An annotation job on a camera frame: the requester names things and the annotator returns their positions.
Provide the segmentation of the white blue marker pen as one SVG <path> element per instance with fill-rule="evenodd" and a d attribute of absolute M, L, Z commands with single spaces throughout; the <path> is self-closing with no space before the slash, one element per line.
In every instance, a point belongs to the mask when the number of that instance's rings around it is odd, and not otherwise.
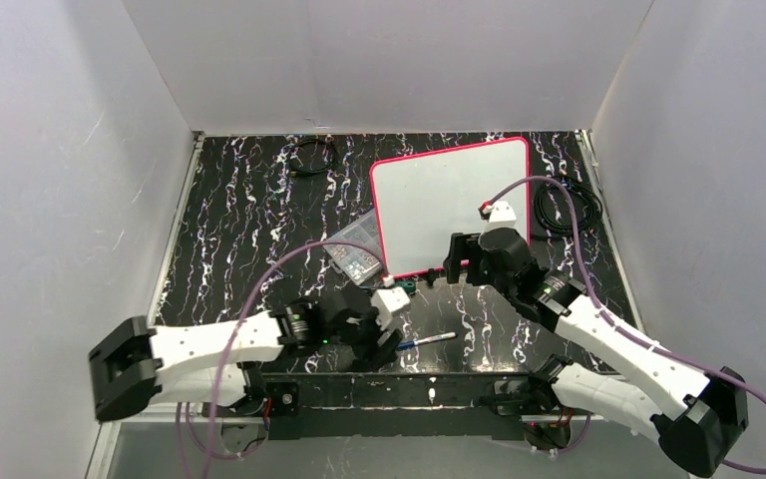
<path fill-rule="evenodd" d="M 428 336 L 428 337 L 424 337 L 420 339 L 408 340 L 408 341 L 401 342 L 397 346 L 397 351 L 405 351 L 405 350 L 413 349 L 426 344 L 448 341 L 448 340 L 455 339 L 457 337 L 458 337 L 457 332 L 445 332 L 445 333 L 440 333 L 440 334 L 436 334 L 436 335 L 432 335 L 432 336 Z"/>

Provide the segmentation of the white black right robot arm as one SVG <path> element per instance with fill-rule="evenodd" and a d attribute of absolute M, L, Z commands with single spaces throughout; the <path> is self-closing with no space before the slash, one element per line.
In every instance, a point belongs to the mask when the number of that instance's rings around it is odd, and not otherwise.
<path fill-rule="evenodd" d="M 603 318 L 586 286 L 539 265 L 511 228 L 454 233 L 446 280 L 488 285 L 523 318 L 593 353 L 622 380 L 556 359 L 537 387 L 562 406 L 593 412 L 656 442 L 684 471 L 709 478 L 748 425 L 741 376 L 729 368 L 704 372 L 659 351 L 637 329 Z"/>

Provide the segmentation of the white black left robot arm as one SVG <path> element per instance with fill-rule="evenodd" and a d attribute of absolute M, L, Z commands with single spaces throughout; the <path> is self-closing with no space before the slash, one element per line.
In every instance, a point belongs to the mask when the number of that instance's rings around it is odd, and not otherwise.
<path fill-rule="evenodd" d="M 281 396 L 265 384 L 262 365 L 335 343 L 351 349 L 353 368 L 378 370 L 397 357 L 403 334 L 393 320 L 409 306 L 400 286 L 370 292 L 349 284 L 242 323 L 150 326 L 143 316 L 128 318 L 88 354 L 95 417 L 118 421 L 167 403 L 261 414 Z"/>

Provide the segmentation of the pink framed whiteboard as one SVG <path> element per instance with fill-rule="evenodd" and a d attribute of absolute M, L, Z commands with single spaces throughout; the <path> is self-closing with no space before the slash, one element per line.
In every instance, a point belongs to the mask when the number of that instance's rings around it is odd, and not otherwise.
<path fill-rule="evenodd" d="M 478 207 L 530 172 L 522 137 L 374 163 L 369 175 L 387 271 L 404 277 L 440 268 L 451 234 L 481 232 Z"/>

